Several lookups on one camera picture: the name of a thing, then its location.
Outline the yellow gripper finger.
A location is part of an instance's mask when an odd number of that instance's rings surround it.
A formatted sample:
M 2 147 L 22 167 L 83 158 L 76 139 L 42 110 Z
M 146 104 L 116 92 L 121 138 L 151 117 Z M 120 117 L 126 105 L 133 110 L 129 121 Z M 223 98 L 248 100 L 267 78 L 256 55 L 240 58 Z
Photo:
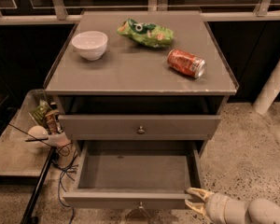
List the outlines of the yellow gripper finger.
M 185 200 L 185 205 L 195 211 L 196 213 L 202 215 L 203 217 L 206 217 L 206 209 L 204 203 L 193 203 L 189 200 Z
M 199 197 L 204 202 L 206 202 L 212 195 L 214 195 L 214 192 L 212 191 L 199 188 L 188 188 L 187 193 Z

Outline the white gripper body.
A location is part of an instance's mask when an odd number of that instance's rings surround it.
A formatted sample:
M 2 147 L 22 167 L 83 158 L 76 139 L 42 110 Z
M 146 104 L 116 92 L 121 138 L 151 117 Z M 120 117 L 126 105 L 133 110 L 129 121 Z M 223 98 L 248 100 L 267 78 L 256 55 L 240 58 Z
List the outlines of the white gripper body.
M 206 214 L 215 224 L 226 224 L 224 213 L 229 199 L 226 195 L 215 193 L 205 203 Z

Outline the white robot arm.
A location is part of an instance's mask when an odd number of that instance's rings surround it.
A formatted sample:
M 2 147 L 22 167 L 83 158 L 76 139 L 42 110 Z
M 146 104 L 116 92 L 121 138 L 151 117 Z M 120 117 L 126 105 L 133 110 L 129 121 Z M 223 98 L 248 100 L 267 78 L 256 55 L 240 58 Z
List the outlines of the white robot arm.
M 279 92 L 280 60 L 254 102 L 254 109 L 265 114 Z M 202 203 L 185 200 L 185 205 L 214 224 L 280 224 L 280 206 L 267 199 L 244 202 L 198 188 L 188 188 L 187 193 L 200 198 Z

